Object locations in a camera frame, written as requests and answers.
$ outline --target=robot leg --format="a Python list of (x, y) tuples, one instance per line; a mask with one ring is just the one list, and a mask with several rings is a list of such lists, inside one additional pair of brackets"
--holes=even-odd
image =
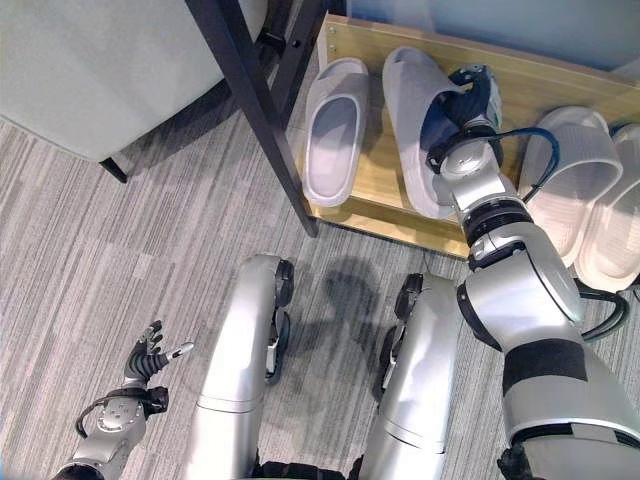
[(251, 477), (265, 383), (279, 374), (293, 294), (293, 266), (279, 257), (246, 260), (193, 417), (182, 478)]
[(361, 480), (415, 478), (417, 472), (440, 478), (461, 325), (453, 282), (424, 275), (393, 374), (385, 380)]

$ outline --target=wall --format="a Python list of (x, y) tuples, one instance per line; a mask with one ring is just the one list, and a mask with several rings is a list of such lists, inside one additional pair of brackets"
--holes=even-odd
[(348, 0), (347, 12), (603, 70), (640, 58), (639, 0)]

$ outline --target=slide sandal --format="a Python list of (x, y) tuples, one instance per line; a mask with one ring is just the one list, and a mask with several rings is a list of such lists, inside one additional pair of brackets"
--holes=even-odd
[(409, 202), (430, 218), (453, 213), (448, 188), (427, 165), (429, 147), (458, 131), (437, 104), (444, 92), (461, 92), (425, 53), (400, 47), (389, 54), (382, 70), (384, 99), (398, 144)]
[(613, 136), (623, 175), (593, 207), (574, 264), (591, 288), (617, 292), (640, 274), (640, 124)]
[[(560, 163), (527, 208), (568, 267), (578, 255), (595, 202), (618, 181), (622, 165), (607, 122), (590, 108), (558, 108), (538, 127), (550, 130), (558, 139)], [(550, 155), (549, 142), (531, 137), (522, 164), (520, 196), (538, 181)]]
[(302, 190), (323, 207), (344, 203), (356, 175), (367, 124), (369, 71), (357, 58), (328, 64), (307, 96)]

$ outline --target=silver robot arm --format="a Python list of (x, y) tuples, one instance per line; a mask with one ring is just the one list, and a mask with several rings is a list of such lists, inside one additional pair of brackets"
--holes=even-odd
[(470, 247), (458, 305), (474, 335), (505, 354), (509, 480), (640, 478), (640, 418), (585, 344), (584, 311), (486, 139), (463, 142), (441, 166)]
[[(129, 454), (142, 440), (150, 415), (165, 412), (169, 393), (164, 387), (147, 388), (153, 375), (193, 348), (187, 342), (167, 352), (157, 347), (162, 324), (151, 324), (138, 339), (124, 369), (122, 386), (96, 400), (80, 416), (76, 430), (83, 437), (77, 450), (53, 480), (115, 480), (120, 478)], [(83, 420), (102, 406), (93, 431), (87, 435)]]

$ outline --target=floor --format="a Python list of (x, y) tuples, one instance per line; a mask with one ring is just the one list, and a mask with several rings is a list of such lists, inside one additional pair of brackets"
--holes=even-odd
[[(301, 98), (313, 75), (303, 86)], [(302, 140), (302, 105), (289, 129)], [(6, 478), (52, 476), (77, 445), (82, 408), (121, 381), (126, 355), (162, 319), (168, 344), (196, 349), (156, 380), (171, 404), (152, 418), (123, 478), (176, 479), (194, 404), (243, 259), (296, 266), (293, 331), (266, 395), (264, 459), (348, 472), (375, 414), (377, 356), (407, 273), (460, 282), (460, 261), (320, 224), (304, 234), (232, 101), (162, 125), (99, 166), (0, 125), (0, 457)], [(640, 409), (640, 308), (596, 345)], [(587, 325), (600, 315), (590, 306)], [(501, 478), (502, 356), (459, 340), (445, 479)]]

